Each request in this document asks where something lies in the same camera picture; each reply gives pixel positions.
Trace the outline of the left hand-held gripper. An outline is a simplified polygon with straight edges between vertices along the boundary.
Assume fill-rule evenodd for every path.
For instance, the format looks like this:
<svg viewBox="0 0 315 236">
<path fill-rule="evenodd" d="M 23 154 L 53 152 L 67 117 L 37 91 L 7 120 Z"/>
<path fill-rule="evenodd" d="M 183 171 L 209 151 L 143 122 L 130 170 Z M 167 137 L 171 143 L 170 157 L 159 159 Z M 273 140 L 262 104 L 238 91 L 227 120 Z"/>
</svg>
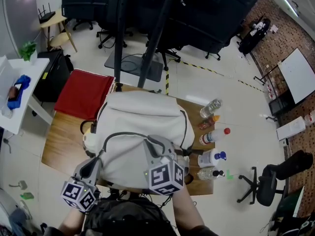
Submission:
<svg viewBox="0 0 315 236">
<path fill-rule="evenodd" d="M 80 163 L 72 177 L 64 182 L 61 197 L 72 208 L 89 212 L 96 203 L 96 182 L 100 178 L 102 162 L 99 157 Z"/>
</svg>

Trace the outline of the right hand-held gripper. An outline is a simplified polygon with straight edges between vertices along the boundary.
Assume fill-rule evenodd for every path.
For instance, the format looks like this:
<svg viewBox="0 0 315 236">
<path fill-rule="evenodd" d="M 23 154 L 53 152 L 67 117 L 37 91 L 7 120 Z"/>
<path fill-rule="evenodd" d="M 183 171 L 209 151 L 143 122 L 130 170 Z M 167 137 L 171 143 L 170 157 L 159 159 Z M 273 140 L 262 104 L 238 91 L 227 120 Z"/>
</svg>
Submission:
<svg viewBox="0 0 315 236">
<path fill-rule="evenodd" d="M 168 157 L 173 154 L 173 143 L 159 135 L 149 135 L 143 141 L 144 152 L 149 165 L 144 172 L 149 189 L 159 195 L 170 195 L 184 187 L 184 169 Z"/>
</svg>

